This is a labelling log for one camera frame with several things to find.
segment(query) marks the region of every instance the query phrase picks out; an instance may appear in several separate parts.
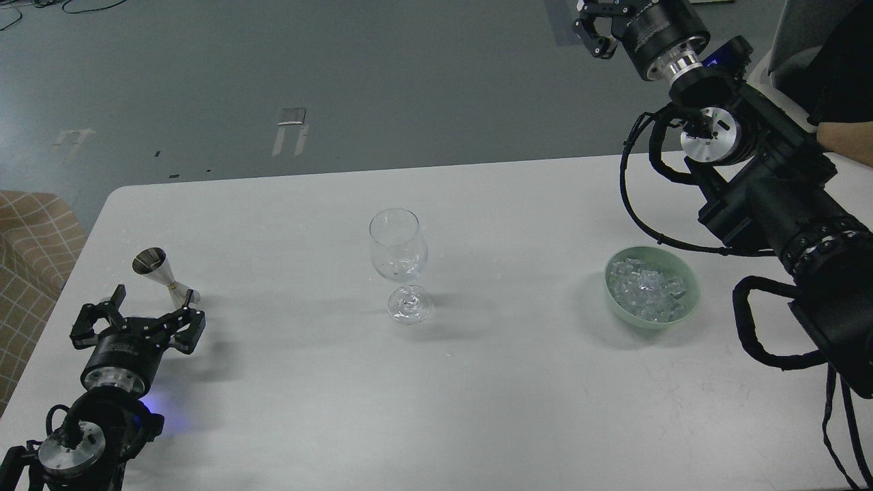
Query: gray chair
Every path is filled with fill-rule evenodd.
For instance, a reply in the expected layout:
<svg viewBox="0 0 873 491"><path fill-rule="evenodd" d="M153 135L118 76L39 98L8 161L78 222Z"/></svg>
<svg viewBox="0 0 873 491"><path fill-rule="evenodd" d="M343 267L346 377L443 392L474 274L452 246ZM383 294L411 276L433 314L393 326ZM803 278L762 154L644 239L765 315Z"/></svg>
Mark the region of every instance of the gray chair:
<svg viewBox="0 0 873 491"><path fill-rule="evenodd" d="M787 0L773 47L749 73L749 85L761 91L802 128L814 133L809 114L782 91L781 82L809 65L834 28L862 0Z"/></svg>

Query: metal jigger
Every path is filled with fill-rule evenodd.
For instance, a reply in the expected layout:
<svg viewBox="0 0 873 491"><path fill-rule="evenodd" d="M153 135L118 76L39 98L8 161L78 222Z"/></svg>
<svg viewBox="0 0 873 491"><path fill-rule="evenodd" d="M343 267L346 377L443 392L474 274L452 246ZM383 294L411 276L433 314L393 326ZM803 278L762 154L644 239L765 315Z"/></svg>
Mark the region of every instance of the metal jigger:
<svg viewBox="0 0 873 491"><path fill-rule="evenodd" d="M190 307L195 307L200 303L200 294L182 283L179 283L173 278L173 272L169 268L167 253L160 247L149 247L143 252L140 252L134 258L134 272L141 274L150 280L157 281L169 290L169 296L173 300L173 305L180 308L185 302L185 294L191 290Z"/></svg>

